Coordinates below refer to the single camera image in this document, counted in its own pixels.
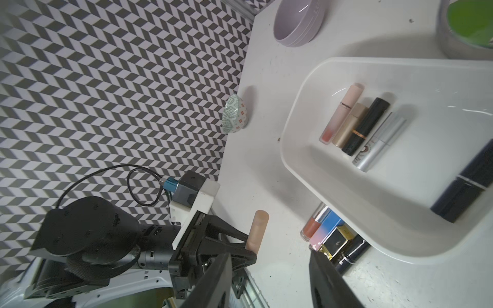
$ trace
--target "black cable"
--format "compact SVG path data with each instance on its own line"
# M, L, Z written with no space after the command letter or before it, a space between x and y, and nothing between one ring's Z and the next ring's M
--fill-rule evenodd
M100 169L96 172L93 172L89 175L86 175L85 177L83 177L82 179L78 180L77 182L75 182L74 184L72 184L66 191L63 192L63 194L60 196L60 198L58 198L58 201L55 205L55 208L59 208L60 207L60 204L62 203L62 200L63 198L69 193L70 190L72 190L75 186L77 186L78 184L80 184L81 182L87 180L88 178L92 177L92 176L95 176L97 174L100 174L100 173L103 173L105 171L108 171L108 170L111 170L111 169L116 169L116 168L120 168L120 167L135 167L135 169L132 169L130 170L130 172L128 173L127 175L127 187L128 187L128 190L130 191L130 195L132 196L132 198L140 205L142 206L153 206L155 205L156 203L158 203L159 201L159 197L161 196L161 194L163 193L163 187L161 185L159 185L159 192L158 192L158 195L157 195L157 198L149 203L149 204L146 204L146 203L143 203L139 200L137 200L137 198L135 197L134 193L132 192L132 188L130 187L130 176L132 175L133 172L135 171L144 171L146 173L149 173L151 174L155 179L157 179L158 181L163 177L162 175L158 174L156 171L154 170L151 170L149 168L146 168L146 167L142 167L142 166L138 166L138 165L132 165L132 164L122 164L122 165L116 165L116 166L111 166L111 167L108 167L108 168L103 168L103 169ZM171 198L170 198L170 194L169 192L164 189L165 193L166 193L166 198L168 199L168 203L170 202Z

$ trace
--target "patterned bowl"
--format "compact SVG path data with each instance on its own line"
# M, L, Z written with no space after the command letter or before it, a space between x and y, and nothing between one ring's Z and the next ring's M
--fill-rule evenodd
M248 122L247 108L238 95L231 95L222 112L222 131L224 134L236 133Z

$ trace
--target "makeup product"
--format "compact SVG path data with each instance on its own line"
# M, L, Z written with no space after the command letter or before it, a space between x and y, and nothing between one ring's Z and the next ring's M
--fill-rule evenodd
M329 238L329 235L337 226L344 225L344 221L337 216L334 211L330 211L327 217L322 221L320 227L315 231L310 239L310 246L313 250L318 251L322 244Z
M348 142L346 142L342 148L342 151L349 156L352 156L389 106L390 104L386 101L381 98L376 98L363 120L361 120L361 123L352 131L352 134L349 137Z
M367 172L372 163L397 139L404 123L406 119L391 112L354 158L352 164L361 171Z
M309 241L329 213L329 207L321 202L315 212L313 212L313 215L310 217L306 225L300 231L301 238L305 241Z
M341 128L337 132L337 134L332 139L332 143L336 147L343 147L346 142L348 142L349 137L351 136L352 130L358 126L361 119L365 116L368 111L368 107L363 104L356 103L352 108L351 113L348 115Z
M320 142L324 144L330 143L332 136L334 136L341 127L344 119L347 117L361 95L361 92L363 92L363 89L355 84L349 87L346 95L344 95L342 101L339 103L339 106L337 106L336 111L330 118L329 124L327 124L325 130L323 130L323 133L319 138Z
M339 226L329 234L319 251L323 252L329 260L332 260L355 236L345 225Z
M269 214L266 211L260 209L255 212L255 216L253 217L250 227L250 233L248 234L248 239L245 243L246 250L250 250L258 254L268 222Z
M349 266L356 263L358 258L368 249L368 247L370 247L370 244L360 235L357 235L351 241L351 244L349 244L346 251L340 255L338 260L336 262L332 260L336 271L338 271L341 275L344 274Z
M455 222L492 182L493 139L457 175L431 210L444 219Z

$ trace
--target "patterned backdrop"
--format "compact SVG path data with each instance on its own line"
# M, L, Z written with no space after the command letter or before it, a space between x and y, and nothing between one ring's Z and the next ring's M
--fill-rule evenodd
M256 11L260 11L261 8L267 5L267 3L271 2L272 0L244 0L246 3L248 3L251 7L253 7Z
M225 99L238 87L251 24L219 0L18 0L0 21L0 272L23 270L44 215L74 181L136 164L216 180ZM80 184L147 223L128 170ZM134 192L157 181L135 174Z

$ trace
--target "blue connector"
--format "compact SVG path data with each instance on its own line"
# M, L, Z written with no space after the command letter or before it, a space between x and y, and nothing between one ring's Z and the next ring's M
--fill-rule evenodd
M163 188L172 193L176 191L177 186L178 186L178 181L175 180L175 178L172 176L168 177L163 184Z

